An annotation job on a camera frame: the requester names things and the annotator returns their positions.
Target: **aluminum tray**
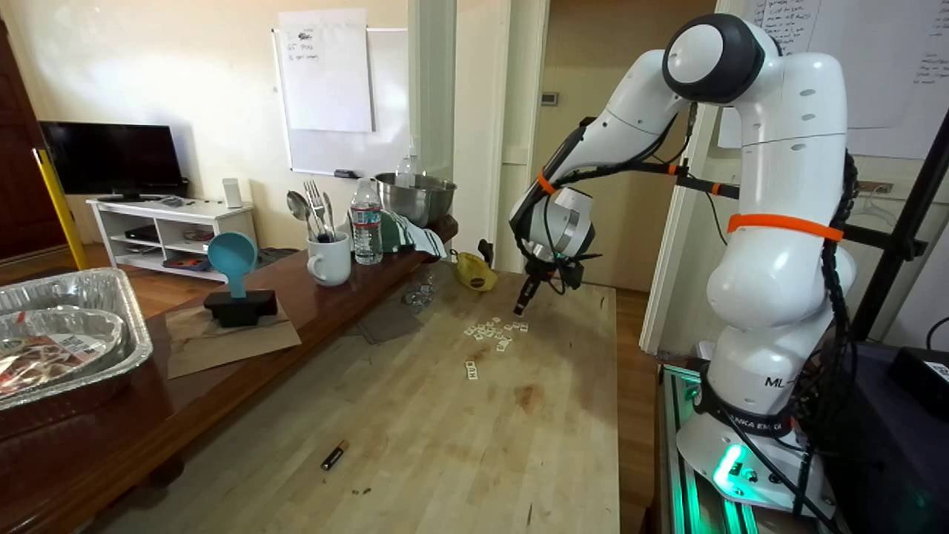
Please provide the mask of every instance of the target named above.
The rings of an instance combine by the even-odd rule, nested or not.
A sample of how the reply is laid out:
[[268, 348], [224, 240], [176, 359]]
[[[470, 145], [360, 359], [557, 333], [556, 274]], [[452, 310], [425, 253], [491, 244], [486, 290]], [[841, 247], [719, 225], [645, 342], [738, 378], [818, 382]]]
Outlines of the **aluminum tray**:
[[67, 391], [78, 391], [104, 381], [117, 381], [141, 369], [153, 357], [153, 339], [150, 339], [141, 304], [121, 271], [113, 271], [113, 268], [81, 271], [81, 274], [47, 277], [47, 280], [0, 287], [0, 314], [21, 311], [21, 310], [53, 310], [53, 307], [104, 310], [120, 314], [121, 348], [110, 350], [90, 369], [67, 375], [64, 381], [0, 397], [0, 414], [44, 402], [44, 397], [56, 397]]

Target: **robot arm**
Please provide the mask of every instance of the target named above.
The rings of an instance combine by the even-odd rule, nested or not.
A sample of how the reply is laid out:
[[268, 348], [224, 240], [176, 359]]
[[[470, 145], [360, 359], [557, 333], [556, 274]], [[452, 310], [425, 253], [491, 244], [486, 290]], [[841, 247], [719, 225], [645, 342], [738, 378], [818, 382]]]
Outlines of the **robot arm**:
[[[609, 106], [581, 121], [557, 150], [531, 194], [510, 218], [529, 258], [517, 311], [540, 282], [562, 274], [581, 286], [591, 258], [594, 203], [571, 185], [624, 169], [655, 169], [645, 160], [661, 145], [686, 102], [731, 105], [743, 117], [743, 197], [723, 261], [710, 277], [710, 304], [728, 322], [704, 382], [704, 408], [676, 436], [686, 462], [728, 498], [823, 516], [818, 461], [790, 427], [795, 381], [842, 307], [855, 268], [836, 222], [845, 206], [845, 90], [836, 61], [781, 56], [753, 23], [707, 15], [686, 23], [664, 52], [645, 53]], [[829, 264], [841, 271], [829, 290]], [[723, 448], [752, 443], [756, 461], [723, 470]], [[722, 470], [783, 483], [731, 483]]]

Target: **white cabinet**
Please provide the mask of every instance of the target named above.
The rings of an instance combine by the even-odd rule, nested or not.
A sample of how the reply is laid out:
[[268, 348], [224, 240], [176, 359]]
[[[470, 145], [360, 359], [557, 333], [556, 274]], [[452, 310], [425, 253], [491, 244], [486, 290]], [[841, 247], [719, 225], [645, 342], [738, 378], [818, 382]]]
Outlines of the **white cabinet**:
[[213, 236], [242, 233], [256, 237], [253, 206], [218, 203], [101, 203], [90, 200], [101, 244], [117, 268], [161, 271], [196, 280], [227, 280], [210, 271], [207, 244]]

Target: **television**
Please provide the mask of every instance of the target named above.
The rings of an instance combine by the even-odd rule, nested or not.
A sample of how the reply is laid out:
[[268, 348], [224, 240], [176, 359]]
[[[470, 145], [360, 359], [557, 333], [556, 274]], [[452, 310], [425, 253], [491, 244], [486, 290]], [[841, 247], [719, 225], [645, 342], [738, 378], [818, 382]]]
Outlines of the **television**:
[[173, 129], [38, 121], [67, 194], [188, 197]]

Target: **white mug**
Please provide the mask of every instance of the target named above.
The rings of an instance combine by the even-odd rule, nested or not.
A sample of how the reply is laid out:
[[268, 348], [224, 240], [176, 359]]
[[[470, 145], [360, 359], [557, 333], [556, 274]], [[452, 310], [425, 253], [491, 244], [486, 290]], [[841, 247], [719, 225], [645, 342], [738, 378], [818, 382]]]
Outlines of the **white mug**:
[[350, 240], [338, 233], [320, 233], [310, 240], [307, 271], [319, 286], [336, 287], [344, 286], [354, 274]]

